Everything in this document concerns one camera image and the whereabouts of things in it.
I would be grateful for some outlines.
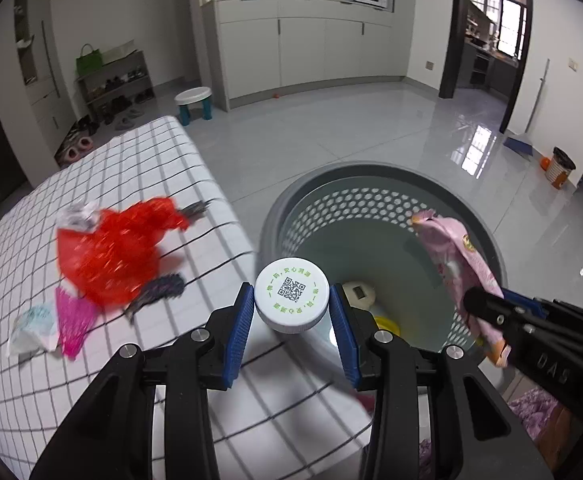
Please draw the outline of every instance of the teal stool leg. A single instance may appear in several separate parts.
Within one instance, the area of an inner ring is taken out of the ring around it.
[[[187,108],[187,105],[180,105],[180,123],[183,126],[188,126],[189,125],[189,108]]]
[[[212,98],[203,99],[203,119],[209,121],[212,118]]]

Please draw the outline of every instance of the qr code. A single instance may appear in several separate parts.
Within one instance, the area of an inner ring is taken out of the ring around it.
[[[288,300],[297,303],[303,290],[305,290],[305,285],[300,282],[295,282],[291,278],[285,278],[285,281],[283,282],[283,285],[281,285],[281,290],[278,291],[278,294],[283,298],[287,298]]]

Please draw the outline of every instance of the green handbag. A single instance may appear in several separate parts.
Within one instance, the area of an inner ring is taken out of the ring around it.
[[[88,46],[91,48],[91,52],[83,55],[83,50]],[[100,50],[94,49],[89,43],[83,45],[80,49],[80,57],[76,57],[76,72],[78,72],[78,77],[83,77],[94,70],[98,70],[103,66],[103,55]]]

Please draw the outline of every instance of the handbag handle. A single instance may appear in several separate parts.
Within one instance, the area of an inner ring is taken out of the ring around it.
[[[89,48],[91,48],[92,52],[94,52],[94,47],[91,46],[89,43],[86,43],[82,47],[80,47],[80,57],[83,57],[83,50],[85,49],[86,46],[88,46]]]

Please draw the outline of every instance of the yellow object in bin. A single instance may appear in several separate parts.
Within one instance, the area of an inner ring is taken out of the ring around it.
[[[391,319],[382,316],[374,316],[374,321],[381,330],[389,330],[393,335],[400,336],[400,327]]]

